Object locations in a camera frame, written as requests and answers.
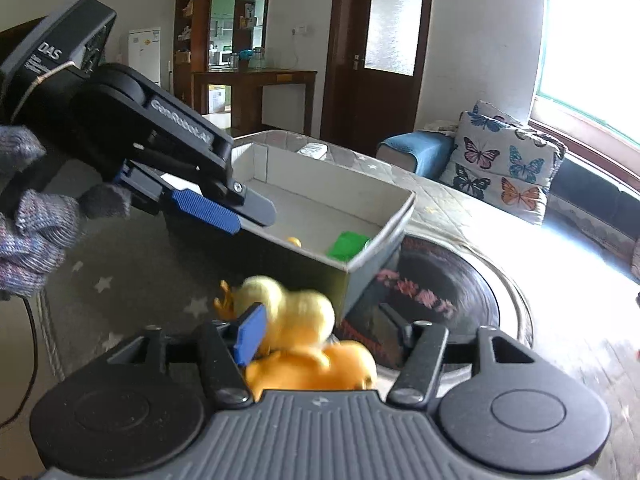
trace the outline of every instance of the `frosted glass door panel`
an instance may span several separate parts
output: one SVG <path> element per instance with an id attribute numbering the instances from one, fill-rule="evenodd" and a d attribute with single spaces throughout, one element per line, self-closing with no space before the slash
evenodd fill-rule
<path id="1" fill-rule="evenodd" d="M 422 0 L 371 0 L 364 68 L 413 75 Z"/>

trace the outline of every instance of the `butterfly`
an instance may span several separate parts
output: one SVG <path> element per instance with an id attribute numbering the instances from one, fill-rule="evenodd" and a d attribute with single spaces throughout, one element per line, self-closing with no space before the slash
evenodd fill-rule
<path id="1" fill-rule="evenodd" d="M 498 121 L 494 121 L 489 117 L 485 117 L 483 115 L 478 115 L 473 112 L 467 112 L 469 117 L 471 117 L 471 124 L 473 126 L 482 126 L 482 129 L 489 128 L 492 132 L 499 132 L 502 128 L 502 124 Z"/>
<path id="2" fill-rule="evenodd" d="M 454 189 L 484 200 L 484 190 L 489 187 L 489 184 L 491 184 L 491 180 L 488 178 L 475 178 L 472 180 L 465 168 L 456 164 L 456 176 L 453 178 Z"/>
<path id="3" fill-rule="evenodd" d="M 530 187 L 524 193 L 519 192 L 516 187 L 506 178 L 502 178 L 502 195 L 500 196 L 506 205 L 520 206 L 522 202 L 529 211 L 536 208 L 536 202 L 540 199 L 540 188 Z"/>
<path id="4" fill-rule="evenodd" d="M 464 140 L 466 147 L 466 161 L 471 162 L 472 164 L 478 164 L 483 170 L 488 170 L 491 167 L 492 162 L 495 160 L 495 157 L 500 155 L 498 150 L 487 150 L 485 152 L 481 152 L 476 148 L 476 145 L 471 139 L 464 137 Z"/>
<path id="5" fill-rule="evenodd" d="M 509 174 L 513 178 L 525 177 L 524 180 L 530 184 L 535 183 L 536 175 L 540 173 L 545 163 L 544 158 L 535 158 L 529 164 L 524 164 L 522 156 L 515 146 L 509 146 L 509 161 L 511 163 L 509 166 Z"/>

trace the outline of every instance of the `screw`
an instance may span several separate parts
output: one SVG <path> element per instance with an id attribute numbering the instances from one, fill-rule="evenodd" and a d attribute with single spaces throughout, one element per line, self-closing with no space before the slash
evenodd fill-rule
<path id="1" fill-rule="evenodd" d="M 216 400 L 225 406 L 236 406 L 249 400 L 249 393 L 240 388 L 222 388 L 216 390 Z"/>
<path id="2" fill-rule="evenodd" d="M 424 395 L 414 388 L 400 388 L 399 390 L 391 390 L 387 398 L 401 406 L 415 406 L 423 402 Z"/>

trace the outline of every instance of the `refrigerator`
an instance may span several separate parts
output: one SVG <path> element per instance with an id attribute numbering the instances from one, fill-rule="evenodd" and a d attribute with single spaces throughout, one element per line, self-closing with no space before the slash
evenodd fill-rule
<path id="1" fill-rule="evenodd" d="M 130 30 L 124 49 L 126 65 L 160 86 L 160 28 Z"/>

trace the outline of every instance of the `gloved finger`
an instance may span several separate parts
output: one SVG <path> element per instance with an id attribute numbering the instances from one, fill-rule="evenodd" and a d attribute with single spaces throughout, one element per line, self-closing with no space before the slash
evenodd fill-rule
<path id="1" fill-rule="evenodd" d="M 98 184 L 79 199 L 80 211 L 90 219 L 128 218 L 131 211 L 131 192 L 114 184 Z"/>
<path id="2" fill-rule="evenodd" d="M 69 248 L 82 232 L 83 220 L 74 198 L 39 194 L 29 189 L 20 200 L 15 226 L 21 235 L 39 233 L 49 242 Z"/>
<path id="3" fill-rule="evenodd" d="M 17 296 L 31 296 L 44 287 L 45 274 L 39 274 L 6 260 L 0 260 L 0 290 Z"/>
<path id="4" fill-rule="evenodd" d="M 0 173 L 22 171 L 47 152 L 24 126 L 0 126 Z"/>
<path id="5" fill-rule="evenodd" d="M 65 251 L 39 234 L 22 236 L 0 215 L 0 258 L 27 270 L 48 274 L 65 259 Z"/>

